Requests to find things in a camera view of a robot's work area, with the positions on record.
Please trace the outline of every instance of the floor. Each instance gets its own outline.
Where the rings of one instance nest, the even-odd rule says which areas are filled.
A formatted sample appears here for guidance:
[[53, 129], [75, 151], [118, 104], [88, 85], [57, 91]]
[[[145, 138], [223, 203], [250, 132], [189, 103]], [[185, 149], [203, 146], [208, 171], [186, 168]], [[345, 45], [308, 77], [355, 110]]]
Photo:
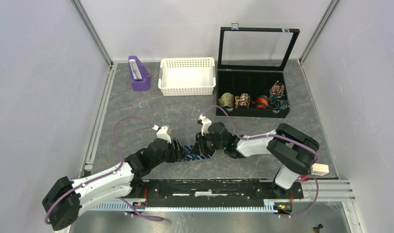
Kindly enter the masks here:
[[[127, 64], [118, 64], [111, 90], [107, 112], [98, 143], [92, 173], [110, 168], [120, 160], [113, 141], [115, 123], [126, 115], [141, 116], [149, 121], [172, 127], [171, 137], [183, 145], [193, 145], [195, 134], [201, 129], [198, 116], [215, 104], [215, 93], [211, 96], [164, 97], [158, 88], [160, 63], [145, 63], [151, 75], [151, 89], [134, 92], [131, 88]], [[334, 178], [336, 172], [329, 149], [318, 121], [312, 98], [301, 68], [296, 60], [289, 60], [284, 70], [286, 88], [290, 99], [290, 113], [285, 119], [232, 117], [239, 134], [255, 135], [269, 132], [280, 123], [288, 123], [320, 143], [319, 163], [328, 164]], [[215, 116], [214, 109], [206, 115], [211, 121], [223, 122], [229, 131], [231, 125], [224, 116]], [[147, 124], [139, 120], [126, 120], [117, 129], [117, 139], [125, 156], [146, 147], [156, 136]], [[273, 178], [281, 163], [272, 155], [231, 159], [218, 151], [212, 159], [180, 163], [161, 164], [145, 176], [145, 179], [192, 179], [192, 178]]]
[[[309, 203], [295, 202], [295, 209]], [[322, 224], [322, 233], [350, 233], [341, 202], [317, 202], [306, 214], [291, 219], [278, 219], [271, 213], [188, 213], [147, 212], [162, 216], [163, 222], [150, 222], [124, 216], [122, 212], [88, 211], [73, 224], [71, 233], [187, 233], [187, 232], [250, 232], [250, 233], [312, 233]]]

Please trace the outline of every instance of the display box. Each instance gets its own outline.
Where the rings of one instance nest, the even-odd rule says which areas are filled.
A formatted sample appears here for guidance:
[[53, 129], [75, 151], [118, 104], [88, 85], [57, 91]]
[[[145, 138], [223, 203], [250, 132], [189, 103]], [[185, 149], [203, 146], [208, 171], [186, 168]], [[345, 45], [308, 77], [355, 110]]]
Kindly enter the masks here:
[[[221, 27], [217, 105], [224, 105], [223, 99], [219, 101], [224, 93], [231, 93], [234, 98], [246, 93], [250, 96], [248, 108], [236, 108], [235, 99], [233, 107], [223, 107], [230, 116], [285, 118], [290, 107], [283, 71], [299, 33], [299, 29], [239, 28], [238, 24]], [[270, 89], [276, 83], [284, 85], [284, 91], [272, 95], [271, 100]], [[257, 101], [261, 96], [267, 96], [267, 108], [261, 108], [261, 101]], [[217, 109], [216, 115], [224, 113]]]

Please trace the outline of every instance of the metal frame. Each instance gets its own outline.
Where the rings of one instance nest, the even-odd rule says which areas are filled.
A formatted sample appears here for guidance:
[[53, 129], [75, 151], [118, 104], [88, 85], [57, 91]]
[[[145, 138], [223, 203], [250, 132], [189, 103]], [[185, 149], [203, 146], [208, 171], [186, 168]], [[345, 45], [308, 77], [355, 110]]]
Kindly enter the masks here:
[[321, 32], [325, 28], [328, 20], [330, 19], [332, 13], [336, 9], [338, 3], [340, 0], [331, 0], [330, 4], [328, 5], [326, 11], [323, 14], [323, 17], [321, 18], [320, 22], [317, 25], [317, 28], [315, 29], [309, 43], [306, 46], [306, 49], [304, 50], [303, 54], [301, 55], [299, 61], [303, 63], [308, 55], [310, 54], [310, 51], [312, 50], [314, 44], [316, 43], [317, 39], [320, 37]]
[[[304, 64], [303, 64], [302, 62], [300, 62], [300, 60], [298, 60], [298, 64], [300, 65], [301, 72], [303, 73], [304, 80], [306, 81], [306, 84], [307, 84], [307, 89], [308, 89], [308, 91], [309, 91], [309, 93], [310, 93], [310, 96], [311, 96], [311, 98], [312, 98], [312, 104], [313, 104], [313, 107], [314, 107], [314, 109], [315, 109], [315, 111], [316, 111], [318, 122], [320, 123], [321, 128], [322, 128], [322, 130], [323, 130], [324, 138], [328, 138], [328, 137], [327, 137], [327, 133], [326, 133], [326, 129], [325, 129], [324, 126], [323, 126], [323, 123], [322, 123], [322, 120], [321, 120], [321, 116], [320, 116], [319, 111], [318, 111], [318, 107], [317, 107], [317, 105], [316, 105], [316, 103], [315, 103], [315, 101], [313, 100], [313, 97], [312, 97], [312, 90], [311, 90], [311, 88], [310, 88], [309, 81], [307, 80], [306, 72], [305, 72], [305, 70], [304, 70]], [[328, 151], [329, 151], [331, 160], [332, 160], [332, 161], [335, 161], [335, 158], [334, 158], [334, 156], [333, 156], [333, 151], [331, 150], [330, 142], [326, 140], [326, 144], [327, 144], [327, 148], [328, 148]], [[336, 163], [333, 163], [333, 165], [334, 165], [334, 170], [336, 171], [337, 177], [339, 177], [340, 179], [342, 179], [343, 177], [340, 176], [340, 174], [339, 174], [339, 172], [338, 172], [338, 169], [337, 169]]]
[[117, 64], [114, 64], [104, 84], [100, 104], [97, 110], [96, 120], [93, 126], [93, 131], [91, 132], [90, 141], [88, 142], [88, 146], [85, 152], [85, 162], [81, 174], [82, 177], [89, 176], [91, 174], [91, 170], [93, 169], [93, 163], [97, 152], [97, 145], [99, 144], [100, 134], [103, 128], [104, 117], [106, 115], [108, 100], [110, 98], [111, 89], [113, 87], [116, 68]]
[[96, 32], [96, 29], [93, 26], [93, 23], [91, 22], [90, 18], [87, 15], [87, 12], [84, 10], [84, 7], [82, 6], [82, 3], [80, 0], [71, 0], [73, 3], [74, 7], [77, 10], [77, 13], [79, 14], [80, 18], [82, 19], [82, 22], [84, 23], [85, 27], [87, 28], [88, 33], [90, 33], [91, 38], [94, 40], [95, 44], [97, 45], [97, 48], [100, 50], [101, 55], [103, 56], [105, 62], [111, 67], [113, 65], [113, 61], [111, 60], [110, 56], [108, 55], [108, 52], [106, 48], [104, 47], [102, 41], [100, 40], [99, 35]]
[[[294, 202], [310, 202], [314, 199], [316, 193], [316, 184], [314, 180], [302, 183], [304, 198], [294, 200]], [[145, 199], [126, 199], [130, 204], [133, 202], [145, 202]], [[280, 200], [266, 200], [264, 199], [264, 207], [230, 207], [230, 208], [179, 208], [179, 207], [146, 207], [145, 209], [138, 209], [138, 211], [153, 211], [153, 212], [257, 212], [257, 213], [271, 213], [270, 206], [275, 202], [287, 202], [287, 199]], [[350, 182], [347, 180], [319, 180], [319, 195], [318, 202], [341, 202], [344, 207], [345, 216], [352, 233], [366, 232], [358, 218], [358, 211], [355, 205], [355, 197], [351, 190]], [[131, 211], [131, 209], [121, 200], [111, 200], [93, 207], [89, 211]]]

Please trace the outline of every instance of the black mounting base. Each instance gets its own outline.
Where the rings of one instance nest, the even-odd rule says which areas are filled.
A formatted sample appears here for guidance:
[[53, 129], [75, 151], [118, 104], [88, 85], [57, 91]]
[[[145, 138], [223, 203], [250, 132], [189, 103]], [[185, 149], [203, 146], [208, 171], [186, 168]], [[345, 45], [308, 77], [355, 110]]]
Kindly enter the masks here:
[[[290, 191], [294, 199], [304, 198], [298, 182], [286, 196], [277, 197], [272, 182], [260, 179], [148, 180], [142, 188], [147, 189], [148, 207], [262, 207], [264, 199], [290, 199]], [[137, 195], [126, 198], [144, 198], [143, 192], [133, 191]], [[204, 196], [202, 192], [226, 196]]]

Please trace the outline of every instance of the white plastic basket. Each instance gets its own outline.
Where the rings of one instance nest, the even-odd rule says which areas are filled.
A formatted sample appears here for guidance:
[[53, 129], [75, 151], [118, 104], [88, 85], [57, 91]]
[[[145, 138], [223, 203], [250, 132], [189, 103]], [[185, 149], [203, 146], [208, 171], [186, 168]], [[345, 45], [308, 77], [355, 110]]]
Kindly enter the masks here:
[[164, 96], [212, 95], [214, 58], [166, 58], [160, 63], [159, 88]]

